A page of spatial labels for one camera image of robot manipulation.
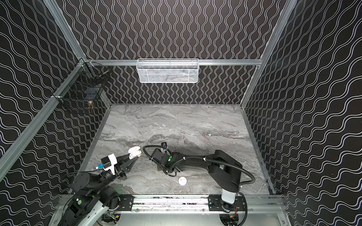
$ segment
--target black wall panel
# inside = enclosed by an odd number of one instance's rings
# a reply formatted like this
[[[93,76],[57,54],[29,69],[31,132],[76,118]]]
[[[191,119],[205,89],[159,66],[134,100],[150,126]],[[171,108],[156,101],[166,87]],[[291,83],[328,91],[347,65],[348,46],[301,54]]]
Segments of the black wall panel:
[[[292,225],[362,224],[362,1],[299,0],[246,113]]]
[[[90,59],[259,59],[285,0],[57,0]]]
[[[42,0],[0,1],[0,156],[78,62]]]
[[[255,66],[201,66],[197,83],[141,83],[136,67],[109,67],[112,103],[238,104]]]
[[[102,121],[72,115],[59,105],[0,183],[0,225],[48,225],[61,194],[67,194]]]

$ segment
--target black mesh basket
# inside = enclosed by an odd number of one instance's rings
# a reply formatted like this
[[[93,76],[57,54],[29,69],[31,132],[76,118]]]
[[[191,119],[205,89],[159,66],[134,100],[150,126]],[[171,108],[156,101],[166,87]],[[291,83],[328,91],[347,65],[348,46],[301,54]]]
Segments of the black mesh basket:
[[[64,89],[58,101],[72,114],[92,114],[109,77],[109,69],[98,63],[86,63]]]

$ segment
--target marble floor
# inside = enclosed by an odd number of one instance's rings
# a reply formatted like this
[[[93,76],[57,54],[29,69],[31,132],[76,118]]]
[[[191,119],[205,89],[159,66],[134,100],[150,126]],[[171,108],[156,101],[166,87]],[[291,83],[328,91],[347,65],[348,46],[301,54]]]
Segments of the marble floor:
[[[130,147],[160,145],[163,141],[173,151],[189,155],[223,150],[255,176],[256,182],[244,185],[241,192],[269,194],[237,105],[113,105],[87,170],[94,170],[101,158],[112,153],[120,156]],[[180,176],[187,178],[185,186],[179,185]],[[221,194],[207,173],[184,171],[169,177],[157,171],[145,154],[127,177],[111,186],[125,194]],[[241,179],[248,178],[242,174]]]

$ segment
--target white disc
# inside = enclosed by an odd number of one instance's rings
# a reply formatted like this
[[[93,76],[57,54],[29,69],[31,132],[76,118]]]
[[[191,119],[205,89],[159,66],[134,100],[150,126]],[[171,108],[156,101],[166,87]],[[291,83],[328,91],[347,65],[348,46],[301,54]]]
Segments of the white disc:
[[[130,149],[128,149],[128,153],[136,152],[136,151],[138,151],[139,149],[141,149],[139,146],[131,147]]]
[[[184,186],[187,183],[186,177],[182,176],[178,179],[178,183],[182,186]]]

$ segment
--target white mesh basket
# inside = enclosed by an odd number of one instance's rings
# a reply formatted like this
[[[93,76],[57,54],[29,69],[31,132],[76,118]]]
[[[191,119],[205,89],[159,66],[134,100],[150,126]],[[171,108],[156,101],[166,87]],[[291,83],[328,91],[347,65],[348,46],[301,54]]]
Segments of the white mesh basket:
[[[136,69],[143,83],[196,83],[199,59],[138,59]]]

